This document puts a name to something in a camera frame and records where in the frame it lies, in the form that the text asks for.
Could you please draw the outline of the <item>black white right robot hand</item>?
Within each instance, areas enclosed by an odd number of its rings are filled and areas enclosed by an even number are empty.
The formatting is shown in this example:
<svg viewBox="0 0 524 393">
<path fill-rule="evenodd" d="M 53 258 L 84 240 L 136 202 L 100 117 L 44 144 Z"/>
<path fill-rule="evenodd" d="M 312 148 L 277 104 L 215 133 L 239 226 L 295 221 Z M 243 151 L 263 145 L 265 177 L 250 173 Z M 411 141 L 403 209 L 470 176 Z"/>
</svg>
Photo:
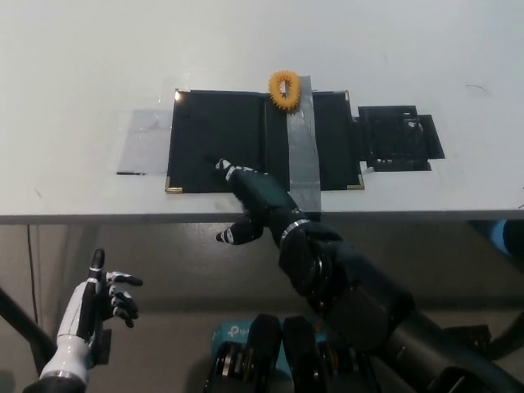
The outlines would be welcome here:
<svg viewBox="0 0 524 393">
<path fill-rule="evenodd" d="M 268 173 L 207 156 L 215 171 L 242 204 L 244 217 L 216 235 L 218 242 L 242 245 L 259 239 L 268 228 L 276 245 L 309 222 L 290 194 Z"/>
</svg>

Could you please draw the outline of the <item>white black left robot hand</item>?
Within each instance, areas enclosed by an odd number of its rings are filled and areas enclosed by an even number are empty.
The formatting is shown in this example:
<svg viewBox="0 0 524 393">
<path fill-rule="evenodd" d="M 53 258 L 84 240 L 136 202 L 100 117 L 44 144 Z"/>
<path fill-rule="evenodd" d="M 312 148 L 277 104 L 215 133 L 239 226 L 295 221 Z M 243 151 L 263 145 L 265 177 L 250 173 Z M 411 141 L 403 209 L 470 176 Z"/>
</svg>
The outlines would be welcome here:
<svg viewBox="0 0 524 393">
<path fill-rule="evenodd" d="M 65 377 L 86 386 L 97 364 L 103 323 L 117 317 L 127 327 L 138 319 L 138 306 L 124 286 L 140 287 L 143 280 L 104 268 L 105 251 L 96 249 L 87 277 L 73 291 L 56 335 L 56 352 L 40 373 L 41 380 Z"/>
</svg>

